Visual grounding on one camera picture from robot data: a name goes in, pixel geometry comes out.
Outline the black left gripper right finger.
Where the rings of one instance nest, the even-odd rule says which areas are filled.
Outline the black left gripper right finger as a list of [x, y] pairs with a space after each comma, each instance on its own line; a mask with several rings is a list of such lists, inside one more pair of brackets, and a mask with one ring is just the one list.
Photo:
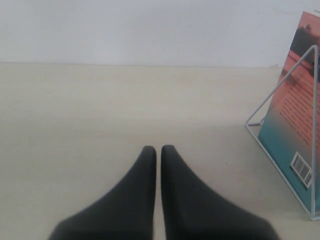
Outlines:
[[210, 189], [173, 145], [161, 149], [161, 201], [168, 240], [278, 240], [264, 218]]

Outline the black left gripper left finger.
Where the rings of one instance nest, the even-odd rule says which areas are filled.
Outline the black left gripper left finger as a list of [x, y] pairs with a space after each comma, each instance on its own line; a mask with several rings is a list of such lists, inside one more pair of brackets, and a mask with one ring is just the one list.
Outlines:
[[157, 153], [144, 146], [127, 174], [107, 194], [60, 221], [50, 240], [151, 240]]

